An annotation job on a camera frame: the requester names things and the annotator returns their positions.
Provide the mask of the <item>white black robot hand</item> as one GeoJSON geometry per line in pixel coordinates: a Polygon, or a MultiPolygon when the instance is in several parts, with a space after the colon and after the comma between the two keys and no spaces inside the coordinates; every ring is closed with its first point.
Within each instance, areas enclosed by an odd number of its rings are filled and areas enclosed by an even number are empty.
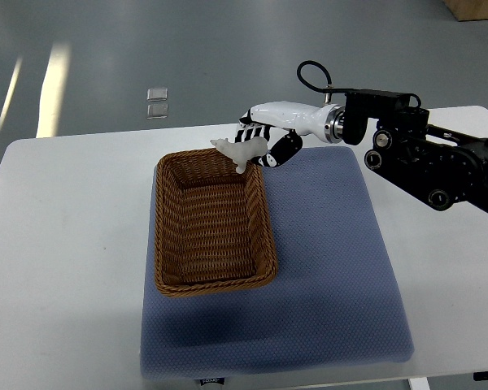
{"type": "Polygon", "coordinates": [[[322,107],[295,102],[268,102],[251,107],[240,119],[234,140],[248,141],[255,137],[271,138],[274,128],[285,131],[266,154],[251,161],[262,167],[279,167],[293,158],[303,147],[303,137],[312,134],[320,141],[339,143],[345,108],[337,104],[322,107]]]}

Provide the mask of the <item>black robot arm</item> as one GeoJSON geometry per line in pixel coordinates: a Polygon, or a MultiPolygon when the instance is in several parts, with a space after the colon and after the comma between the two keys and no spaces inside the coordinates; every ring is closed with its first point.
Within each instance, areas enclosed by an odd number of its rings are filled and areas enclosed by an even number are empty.
{"type": "Polygon", "coordinates": [[[368,169],[437,211],[469,202],[488,214],[488,137],[429,123],[414,93],[352,89],[345,93],[342,139],[358,145],[377,121],[368,169]]]}

